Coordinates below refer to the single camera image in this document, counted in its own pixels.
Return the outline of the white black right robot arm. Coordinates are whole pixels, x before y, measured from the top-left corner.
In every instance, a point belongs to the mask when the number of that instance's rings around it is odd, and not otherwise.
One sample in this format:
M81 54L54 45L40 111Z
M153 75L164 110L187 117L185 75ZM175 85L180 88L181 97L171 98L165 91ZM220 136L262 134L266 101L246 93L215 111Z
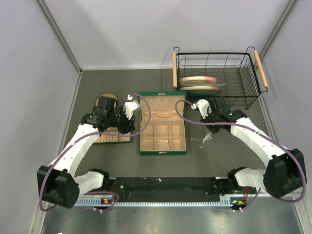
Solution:
M231 110L223 97L201 99L195 103L201 114L200 121L214 134L221 129L240 139L265 165L264 170L241 167L229 172L239 187L264 189L274 198L299 189L306 189L304 157L298 149L289 150L275 143L257 128L241 110Z

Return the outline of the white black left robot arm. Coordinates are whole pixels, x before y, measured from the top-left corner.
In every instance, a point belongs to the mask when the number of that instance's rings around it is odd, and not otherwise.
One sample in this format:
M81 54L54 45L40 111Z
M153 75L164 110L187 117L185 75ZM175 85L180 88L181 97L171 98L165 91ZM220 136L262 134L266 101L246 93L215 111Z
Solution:
M105 172L99 169L76 176L76 170L94 142L110 127L118 130L117 137L130 133L134 127L134 111L140 104L128 96L124 105L116 107L113 97L99 97L92 112L81 119L76 133L60 155L49 166L41 166L37 171L39 206L43 202L64 208L72 208L78 198L88 192L99 189L104 184Z

